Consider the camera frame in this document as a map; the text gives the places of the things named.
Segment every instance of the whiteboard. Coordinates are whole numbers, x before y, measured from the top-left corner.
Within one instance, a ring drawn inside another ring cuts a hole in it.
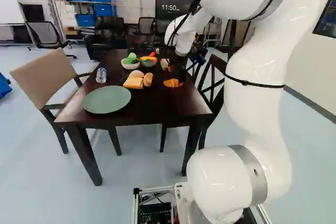
[[[17,0],[0,0],[0,7],[0,24],[22,24],[25,22]]]

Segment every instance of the water bottle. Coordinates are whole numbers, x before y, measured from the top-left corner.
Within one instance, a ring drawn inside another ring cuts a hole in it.
[[[107,80],[107,71],[105,68],[98,68],[96,82],[105,83]]]

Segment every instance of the bread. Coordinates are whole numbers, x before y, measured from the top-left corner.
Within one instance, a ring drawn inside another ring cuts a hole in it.
[[[145,74],[145,76],[143,77],[143,84],[146,87],[149,87],[150,85],[152,85],[152,81],[153,81],[153,74],[152,73]]]
[[[182,83],[179,83],[177,79],[170,79],[170,80],[166,80],[163,82],[163,84],[166,86],[166,87],[169,87],[169,88],[177,88],[177,87],[180,87],[183,85],[183,82]]]
[[[144,74],[140,70],[133,70],[128,78],[143,78]]]
[[[128,77],[123,86],[129,89],[143,89],[143,79],[139,77]]]

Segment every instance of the green vegetable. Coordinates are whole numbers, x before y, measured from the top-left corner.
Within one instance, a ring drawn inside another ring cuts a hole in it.
[[[131,58],[125,58],[124,59],[124,64],[126,64],[126,65],[135,64],[136,62],[137,62],[136,59],[131,59]]]
[[[136,59],[137,57],[136,57],[137,55],[135,54],[135,53],[130,53],[129,55],[128,55],[128,58],[129,59]]]

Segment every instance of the blue bag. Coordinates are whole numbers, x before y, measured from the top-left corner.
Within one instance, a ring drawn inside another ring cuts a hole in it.
[[[7,84],[7,79],[0,73],[0,99],[11,91],[12,89]]]

